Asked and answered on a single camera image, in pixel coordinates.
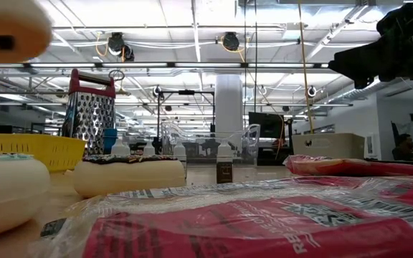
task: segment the monitor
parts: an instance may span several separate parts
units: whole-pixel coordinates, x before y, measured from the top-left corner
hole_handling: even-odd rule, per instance
[[[279,115],[254,112],[249,112],[248,115],[250,118],[250,125],[261,125],[261,138],[280,138],[283,122]]]

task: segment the red package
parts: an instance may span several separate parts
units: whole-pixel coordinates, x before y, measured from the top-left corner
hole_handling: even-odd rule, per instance
[[[285,160],[291,173],[301,176],[413,176],[413,165],[357,159],[294,155]]]
[[[413,257],[413,181],[399,179],[147,189],[71,209],[48,224],[33,257]]]
[[[413,227],[309,196],[98,219],[84,258],[410,257]]]

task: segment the white dropper bottle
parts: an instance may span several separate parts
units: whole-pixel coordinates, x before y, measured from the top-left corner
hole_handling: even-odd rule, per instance
[[[156,149],[152,146],[152,142],[148,142],[143,149],[143,155],[154,156],[156,154]]]
[[[122,156],[129,156],[130,155],[130,148],[123,144],[122,138],[115,139],[115,143],[111,148],[111,154],[113,155],[122,155]]]
[[[184,167],[184,179],[187,179],[187,156],[186,156],[186,148],[183,145],[181,140],[176,142],[176,145],[173,149],[173,156],[178,158],[178,160],[183,164]]]
[[[221,140],[221,145],[218,147],[218,156],[216,162],[216,182],[217,183],[232,183],[233,165],[232,165],[232,148],[227,139]]]

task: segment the table surface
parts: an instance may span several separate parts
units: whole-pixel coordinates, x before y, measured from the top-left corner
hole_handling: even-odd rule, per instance
[[[39,238],[39,233],[44,224],[60,219],[62,212],[68,206],[82,200],[82,197],[73,188],[72,173],[74,172],[51,174],[49,202],[32,220],[0,234],[0,257],[26,257],[29,243]],[[290,176],[291,173],[282,166],[234,169],[234,182],[287,178]],[[191,167],[188,169],[188,186],[214,183],[216,183],[215,167]]]

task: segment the yellow plastic crate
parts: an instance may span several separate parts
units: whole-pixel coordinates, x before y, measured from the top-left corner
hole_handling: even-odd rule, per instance
[[[0,153],[31,154],[50,172],[73,169],[82,159],[85,141],[38,134],[0,134]]]

